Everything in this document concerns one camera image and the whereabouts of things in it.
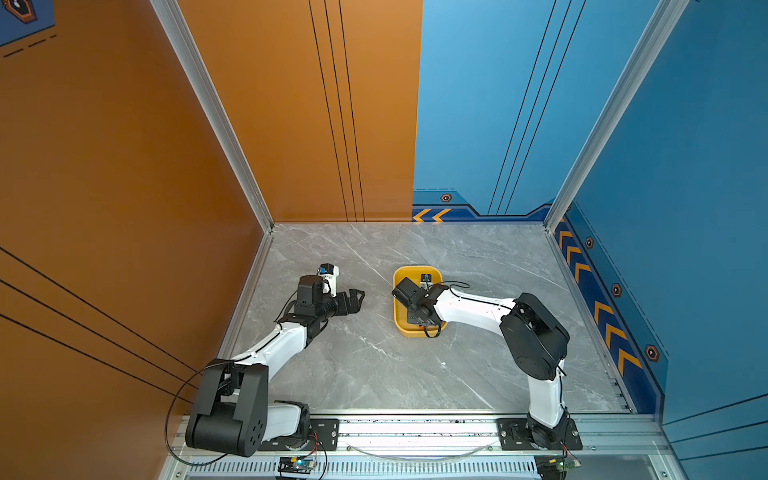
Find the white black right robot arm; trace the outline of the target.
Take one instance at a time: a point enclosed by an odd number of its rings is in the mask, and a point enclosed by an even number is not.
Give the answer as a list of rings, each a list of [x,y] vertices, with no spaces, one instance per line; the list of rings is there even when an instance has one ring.
[[[460,323],[503,337],[516,366],[527,376],[528,441],[538,449],[565,446],[570,415],[563,398],[563,378],[570,334],[533,294],[497,299],[461,292],[437,283],[428,289],[405,278],[392,296],[418,326],[437,333]]]

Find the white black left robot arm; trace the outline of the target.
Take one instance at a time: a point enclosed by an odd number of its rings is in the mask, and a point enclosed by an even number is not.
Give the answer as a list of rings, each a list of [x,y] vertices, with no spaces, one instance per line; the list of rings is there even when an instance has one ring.
[[[185,444],[222,455],[249,457],[275,442],[298,450],[310,441],[309,407],[271,401],[269,383],[322,333],[333,317],[360,312],[365,292],[339,291],[322,268],[302,276],[264,339],[232,359],[215,358],[202,375],[185,431]]]

